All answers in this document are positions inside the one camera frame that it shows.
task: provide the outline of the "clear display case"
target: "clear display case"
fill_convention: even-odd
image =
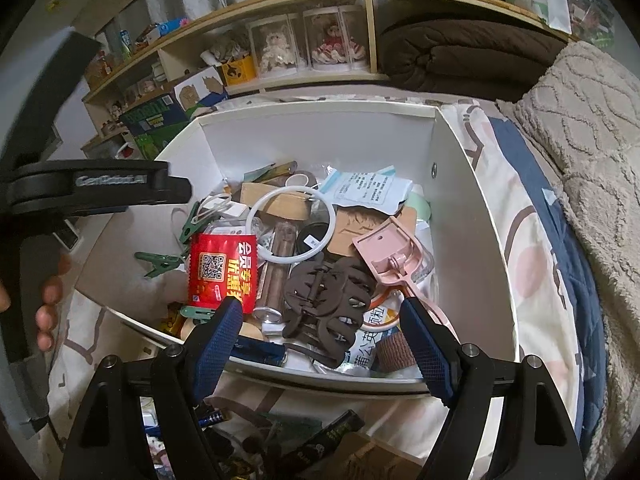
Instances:
[[[301,67],[296,35],[288,14],[247,24],[255,71],[261,78],[294,75]]]
[[[323,7],[303,12],[306,47],[314,70],[365,70],[367,19],[358,5]]]

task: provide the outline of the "snack package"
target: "snack package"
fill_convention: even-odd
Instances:
[[[258,261],[255,235],[198,234],[191,242],[190,304],[216,309],[226,296],[242,303],[250,314],[255,306]]]

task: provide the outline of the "textured beige blanket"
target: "textured beige blanket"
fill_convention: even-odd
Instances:
[[[580,42],[517,104],[498,106],[557,172],[557,195],[596,278],[607,395],[585,468],[600,479],[640,422],[640,81]]]

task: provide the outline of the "stuffed animal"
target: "stuffed animal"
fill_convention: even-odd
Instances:
[[[359,61],[366,56],[365,48],[357,44],[353,37],[349,39],[349,54],[351,60]],[[325,37],[322,45],[311,52],[311,57],[317,63],[338,64],[347,62],[347,53],[344,49],[342,34],[338,25],[330,25],[325,29]]]
[[[290,68],[296,64],[296,56],[287,41],[284,32],[270,32],[266,37],[266,45],[262,49],[260,72]]]

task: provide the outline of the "blue pen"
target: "blue pen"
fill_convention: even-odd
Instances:
[[[215,424],[219,424],[220,422],[224,422],[226,420],[225,414],[220,410],[215,410],[212,413],[209,413],[208,416],[202,418],[198,421],[198,425],[201,428],[208,428],[209,426],[213,426]],[[147,436],[154,436],[156,438],[162,438],[160,436],[160,426],[145,426],[145,433]]]

